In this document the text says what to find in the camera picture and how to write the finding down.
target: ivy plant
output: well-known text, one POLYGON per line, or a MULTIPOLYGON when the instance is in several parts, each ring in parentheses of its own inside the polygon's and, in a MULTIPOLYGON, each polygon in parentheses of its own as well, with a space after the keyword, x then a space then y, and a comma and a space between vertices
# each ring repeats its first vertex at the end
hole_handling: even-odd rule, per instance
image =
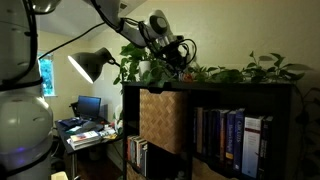
POLYGON ((301 111, 295 119, 296 123, 301 127, 300 162, 298 163, 295 176, 297 176, 299 170, 303 172, 304 177, 319 176, 320 167, 317 165, 317 161, 320 160, 320 148, 314 139, 320 138, 320 133, 311 127, 314 128, 316 126, 320 128, 320 116, 312 116, 311 109, 320 110, 320 89, 312 87, 305 95, 303 95, 296 86, 295 90, 302 104, 301 111), (309 95, 312 93, 315 94, 315 96, 310 100, 309 95))
POLYGON ((156 83, 162 88, 165 82, 178 80, 171 71, 168 70, 167 64, 164 61, 151 61, 150 70, 143 73, 141 80, 146 84, 156 83))
POLYGON ((132 43, 121 47, 120 55, 124 56, 121 59, 120 70, 113 84, 118 84, 122 81, 136 82, 137 74, 139 73, 140 61, 155 60, 152 53, 148 53, 145 48, 137 48, 132 43))
POLYGON ((290 82, 295 83, 304 76, 304 73, 295 74, 290 72, 290 68, 298 66, 298 64, 283 64, 285 57, 277 53, 270 53, 270 56, 260 56, 257 59, 252 51, 249 57, 252 58, 245 68, 241 71, 237 69, 227 69, 225 67, 201 67, 195 64, 193 67, 188 67, 186 73, 193 74, 193 79, 197 82, 222 82, 222 83, 278 83, 290 82), (261 61, 274 61, 271 67, 264 68, 261 61))

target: plant pot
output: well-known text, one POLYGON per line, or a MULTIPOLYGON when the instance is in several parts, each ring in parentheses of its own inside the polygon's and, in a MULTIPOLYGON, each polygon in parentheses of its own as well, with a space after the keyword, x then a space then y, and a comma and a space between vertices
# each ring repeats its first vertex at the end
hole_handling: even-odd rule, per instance
POLYGON ((150 71, 150 61, 140 61, 139 62, 139 76, 142 77, 143 73, 150 71))

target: wicker basket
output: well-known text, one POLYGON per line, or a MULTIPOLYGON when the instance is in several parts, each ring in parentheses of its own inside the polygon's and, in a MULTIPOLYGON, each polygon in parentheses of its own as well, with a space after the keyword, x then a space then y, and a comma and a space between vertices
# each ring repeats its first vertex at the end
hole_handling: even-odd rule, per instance
POLYGON ((146 178, 138 174, 132 169, 131 165, 127 163, 127 180, 146 180, 146 178))
POLYGON ((187 94, 153 94, 140 90, 140 136, 173 154, 182 151, 185 142, 187 94))

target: computer monitor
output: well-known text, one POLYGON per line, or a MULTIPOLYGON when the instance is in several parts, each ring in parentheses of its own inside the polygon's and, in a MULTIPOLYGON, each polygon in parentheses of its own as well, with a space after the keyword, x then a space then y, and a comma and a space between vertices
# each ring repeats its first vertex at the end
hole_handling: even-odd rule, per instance
POLYGON ((101 98, 90 96, 79 96, 77 112, 80 118, 98 118, 101 98))

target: sloped ceiling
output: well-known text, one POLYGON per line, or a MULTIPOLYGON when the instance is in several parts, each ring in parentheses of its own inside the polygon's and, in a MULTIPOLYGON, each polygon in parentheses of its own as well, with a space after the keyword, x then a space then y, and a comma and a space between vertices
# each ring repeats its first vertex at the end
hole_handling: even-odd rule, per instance
MULTIPOLYGON (((119 16, 126 16, 145 1, 122 0, 121 3, 127 7, 120 9, 119 16)), ((96 10, 82 0, 62 0, 54 12, 36 18, 38 30, 71 37, 77 37, 103 22, 96 10)), ((107 25, 95 28, 82 39, 90 40, 107 28, 107 25)))

